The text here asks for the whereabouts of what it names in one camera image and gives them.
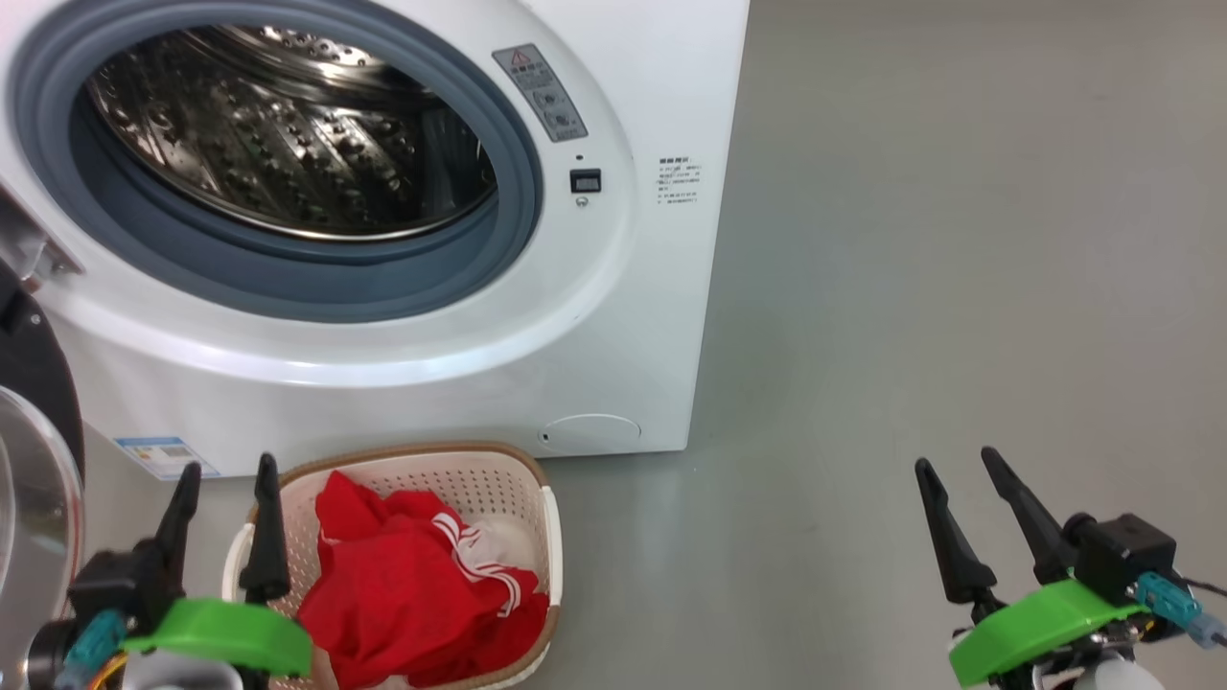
green bracket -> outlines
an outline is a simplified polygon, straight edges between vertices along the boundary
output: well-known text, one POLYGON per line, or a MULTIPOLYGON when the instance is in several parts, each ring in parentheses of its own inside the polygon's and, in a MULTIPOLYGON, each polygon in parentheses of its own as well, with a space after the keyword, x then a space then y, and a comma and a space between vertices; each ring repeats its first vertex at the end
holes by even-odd
POLYGON ((1081 582, 1063 580, 982 620, 950 652, 950 665, 961 686, 974 688, 1114 620, 1146 611, 1136 604, 1113 607, 1081 582))
POLYGON ((254 604, 221 599, 177 599, 148 637, 129 637, 129 653, 166 649, 266 672, 310 675, 310 636, 297 622, 254 604))

warning label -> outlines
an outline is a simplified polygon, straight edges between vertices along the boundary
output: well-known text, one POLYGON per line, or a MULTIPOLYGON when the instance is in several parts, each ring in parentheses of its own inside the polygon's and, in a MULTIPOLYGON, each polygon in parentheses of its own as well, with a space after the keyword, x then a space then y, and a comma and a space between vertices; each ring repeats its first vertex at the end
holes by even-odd
POLYGON ((550 135, 550 141, 588 136, 588 128, 579 118, 579 110, 536 45, 529 43, 496 50, 493 56, 533 107, 550 135))
POLYGON ((660 158, 656 176, 656 204, 693 204, 698 201, 698 188, 703 179, 703 166, 690 156, 660 158))
POLYGON ((221 473, 206 463, 178 436, 115 438, 115 444, 129 458, 136 460, 150 474, 163 481, 178 481, 183 468, 188 467, 189 463, 200 463, 201 476, 221 476, 221 473))

basket handle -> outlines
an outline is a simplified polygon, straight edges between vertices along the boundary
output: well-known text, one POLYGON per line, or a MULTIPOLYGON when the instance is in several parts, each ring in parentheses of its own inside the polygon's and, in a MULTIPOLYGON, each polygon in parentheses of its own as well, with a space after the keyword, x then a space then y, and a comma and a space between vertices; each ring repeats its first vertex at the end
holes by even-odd
POLYGON ((255 534, 255 525, 247 522, 231 541, 229 551, 226 552, 226 566, 222 568, 222 599, 226 602, 238 602, 238 573, 243 571, 247 555, 252 551, 252 537, 255 534))
POLYGON ((550 556, 550 605, 562 604, 562 521, 558 517, 558 501, 553 489, 541 487, 545 498, 546 548, 550 556))

white washing machine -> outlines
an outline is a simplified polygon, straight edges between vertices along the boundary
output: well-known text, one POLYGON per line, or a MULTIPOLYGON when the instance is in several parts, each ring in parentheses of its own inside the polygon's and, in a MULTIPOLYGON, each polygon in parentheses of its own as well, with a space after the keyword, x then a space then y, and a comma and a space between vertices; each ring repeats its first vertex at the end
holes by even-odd
POLYGON ((5 255, 166 478, 680 449, 747 2, 12 2, 5 255))

plastic basket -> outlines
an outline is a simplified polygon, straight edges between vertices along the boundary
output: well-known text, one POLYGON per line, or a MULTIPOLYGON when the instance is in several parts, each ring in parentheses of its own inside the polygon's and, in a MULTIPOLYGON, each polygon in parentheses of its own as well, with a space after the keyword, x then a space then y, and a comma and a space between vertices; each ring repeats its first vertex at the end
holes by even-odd
MULTIPOLYGON (((315 496, 324 490, 333 470, 345 473, 355 483, 368 486, 380 496, 393 491, 433 491, 454 508, 465 522, 485 518, 496 524, 501 537, 507 537, 510 556, 519 564, 531 564, 531 570, 550 595, 545 629, 529 652, 514 664, 476 678, 437 685, 444 690, 476 690, 509 688, 531 675, 550 648, 550 640, 558 625, 562 603, 562 530, 558 505, 541 465, 524 452, 501 443, 449 443, 404 446, 352 453, 320 460, 281 475, 281 508, 285 513, 286 550, 290 560, 292 589, 271 605, 286 616, 293 616, 303 595, 319 577, 315 517, 315 496)), ((234 537, 222 576, 222 598, 238 602, 238 573, 252 548, 255 508, 248 522, 234 537)), ((317 672, 315 679, 279 679, 281 690, 336 690, 331 673, 317 672)), ((393 679, 382 688, 407 688, 393 679)))

